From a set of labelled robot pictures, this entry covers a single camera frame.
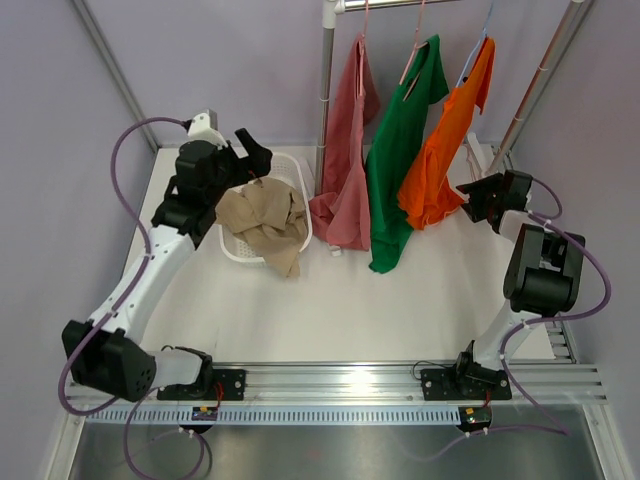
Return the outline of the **pink hanger of beige shirt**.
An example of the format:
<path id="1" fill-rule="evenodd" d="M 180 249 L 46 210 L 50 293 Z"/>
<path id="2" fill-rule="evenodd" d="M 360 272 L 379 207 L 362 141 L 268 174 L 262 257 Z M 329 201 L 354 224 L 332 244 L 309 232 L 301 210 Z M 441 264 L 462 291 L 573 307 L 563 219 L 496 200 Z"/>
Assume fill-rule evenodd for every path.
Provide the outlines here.
<path id="1" fill-rule="evenodd" d="M 471 179 L 473 181 L 480 180 L 486 176 L 485 164 L 486 155 L 483 147 L 476 143 L 465 143 L 467 155 L 466 161 L 470 169 Z"/>

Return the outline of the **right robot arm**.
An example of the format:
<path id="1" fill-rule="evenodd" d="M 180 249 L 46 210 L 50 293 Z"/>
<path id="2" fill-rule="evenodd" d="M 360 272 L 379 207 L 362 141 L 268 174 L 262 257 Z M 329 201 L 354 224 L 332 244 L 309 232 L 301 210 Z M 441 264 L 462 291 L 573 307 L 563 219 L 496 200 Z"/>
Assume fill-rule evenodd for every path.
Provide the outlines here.
<path id="1" fill-rule="evenodd" d="M 512 397 L 506 367 L 546 317 L 567 313 L 577 300 L 585 239 L 570 240 L 550 230 L 558 212 L 541 216 L 539 223 L 528 210 L 533 176 L 507 170 L 457 190 L 467 196 L 462 208 L 471 221 L 487 222 L 492 230 L 513 243 L 504 276 L 504 304 L 487 330 L 470 342 L 450 370 L 451 385 L 464 398 L 483 400 Z"/>

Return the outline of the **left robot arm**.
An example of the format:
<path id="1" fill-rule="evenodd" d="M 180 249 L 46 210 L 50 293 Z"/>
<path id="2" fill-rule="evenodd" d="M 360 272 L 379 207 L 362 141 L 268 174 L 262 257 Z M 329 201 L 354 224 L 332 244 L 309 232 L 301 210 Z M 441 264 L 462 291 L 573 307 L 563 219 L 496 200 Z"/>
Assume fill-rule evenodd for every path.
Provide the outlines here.
<path id="1" fill-rule="evenodd" d="M 212 392 L 210 355 L 188 347 L 147 352 L 140 342 L 165 290 L 214 225 L 223 195 L 271 170 L 271 150 L 246 129 L 235 135 L 243 157 L 227 141 L 192 139 L 180 146 L 175 173 L 143 232 L 143 252 L 88 320 L 72 320 L 63 329 L 63 378 L 112 401 L 138 402 L 160 388 L 183 390 L 194 399 Z"/>

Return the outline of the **beige t shirt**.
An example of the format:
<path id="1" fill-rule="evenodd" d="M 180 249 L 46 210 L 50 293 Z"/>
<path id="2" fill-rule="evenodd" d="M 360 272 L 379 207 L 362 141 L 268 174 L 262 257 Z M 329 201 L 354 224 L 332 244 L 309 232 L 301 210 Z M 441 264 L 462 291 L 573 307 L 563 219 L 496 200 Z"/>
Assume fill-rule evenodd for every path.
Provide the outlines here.
<path id="1" fill-rule="evenodd" d="M 273 177 L 229 189 L 215 208 L 216 222 L 244 241 L 280 275 L 300 275 L 300 250 L 309 233 L 301 193 Z"/>

